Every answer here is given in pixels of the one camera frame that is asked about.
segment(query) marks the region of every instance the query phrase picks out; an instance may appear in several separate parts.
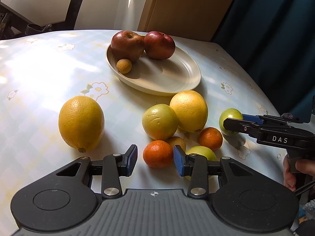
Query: small round fruit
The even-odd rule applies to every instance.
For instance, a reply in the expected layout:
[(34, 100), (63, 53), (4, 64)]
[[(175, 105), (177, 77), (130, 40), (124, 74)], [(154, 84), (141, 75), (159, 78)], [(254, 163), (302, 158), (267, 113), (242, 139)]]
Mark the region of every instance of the small round fruit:
[(145, 111), (142, 126), (154, 140), (167, 140), (176, 132), (178, 119), (170, 106), (158, 104)]
[(205, 128), (199, 135), (199, 144), (206, 146), (213, 151), (219, 149), (222, 146), (222, 143), (222, 134), (216, 128)]
[(229, 131), (224, 128), (223, 121), (227, 118), (243, 120), (243, 115), (241, 114), (241, 112), (235, 108), (228, 108), (221, 113), (219, 118), (219, 127), (224, 135), (233, 136), (238, 134), (238, 132)]
[(168, 143), (155, 140), (144, 148), (143, 160), (152, 168), (167, 167), (173, 162), (173, 150)]
[(186, 151), (186, 154), (200, 154), (207, 158), (207, 160), (217, 160), (215, 153), (205, 146), (194, 146)]
[(208, 106), (204, 98), (193, 90), (177, 93), (170, 102), (178, 118), (178, 126), (190, 133), (204, 128), (208, 119)]
[(173, 136), (169, 138), (166, 142), (171, 146), (172, 150), (174, 150), (174, 147), (176, 145), (179, 145), (183, 149), (183, 151), (186, 151), (186, 143), (184, 139), (178, 136)]
[(80, 152), (94, 149), (103, 136), (104, 114), (92, 98), (76, 96), (69, 99), (59, 113), (59, 131), (63, 140)]
[(117, 62), (116, 67), (122, 74), (127, 74), (130, 72), (132, 64), (129, 59), (124, 58)]

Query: black metal stand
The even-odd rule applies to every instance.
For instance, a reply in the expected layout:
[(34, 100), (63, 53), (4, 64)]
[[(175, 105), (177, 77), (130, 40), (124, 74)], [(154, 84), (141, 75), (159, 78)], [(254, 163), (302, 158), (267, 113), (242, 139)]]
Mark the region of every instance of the black metal stand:
[[(70, 0), (67, 15), (64, 21), (39, 26), (0, 2), (0, 40), (13, 39), (27, 35), (40, 34), (50, 31), (73, 30), (83, 0)], [(11, 27), (21, 33), (14, 34)]]

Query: ribbed gray grip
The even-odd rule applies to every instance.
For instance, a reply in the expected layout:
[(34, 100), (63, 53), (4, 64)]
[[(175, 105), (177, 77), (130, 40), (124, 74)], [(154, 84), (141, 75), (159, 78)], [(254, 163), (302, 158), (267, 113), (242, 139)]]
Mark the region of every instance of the ribbed gray grip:
[[(250, 236), (223, 224), (204, 200), (190, 199), (180, 189), (129, 189), (119, 199), (105, 200), (83, 224), (63, 232), (26, 229), (14, 236)], [(289, 229), (268, 236), (292, 236)]]

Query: yellow lemon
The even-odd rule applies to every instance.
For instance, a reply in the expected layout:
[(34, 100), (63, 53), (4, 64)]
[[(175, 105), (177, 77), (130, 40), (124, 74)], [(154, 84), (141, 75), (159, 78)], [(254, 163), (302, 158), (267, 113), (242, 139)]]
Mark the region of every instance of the yellow lemon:
[(208, 119), (208, 106), (204, 98), (193, 90), (177, 93), (170, 102), (178, 118), (178, 127), (194, 133), (204, 128)]
[(76, 96), (69, 99), (59, 113), (59, 131), (63, 140), (79, 152), (94, 149), (103, 136), (104, 114), (92, 98)]

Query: hand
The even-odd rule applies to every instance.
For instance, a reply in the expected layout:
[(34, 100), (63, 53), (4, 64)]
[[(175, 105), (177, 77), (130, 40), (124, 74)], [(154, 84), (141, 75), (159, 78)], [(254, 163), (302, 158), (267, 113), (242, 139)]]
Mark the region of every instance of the hand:
[[(303, 173), (303, 174), (309, 174), (313, 177), (315, 177), (315, 160), (307, 160), (307, 159), (301, 159), (296, 162), (296, 169)], [(284, 186), (289, 188), (291, 191), (296, 190), (296, 178), (295, 176), (290, 172), (290, 165), (288, 161), (288, 155), (285, 156), (283, 160), (283, 178), (284, 178)]]

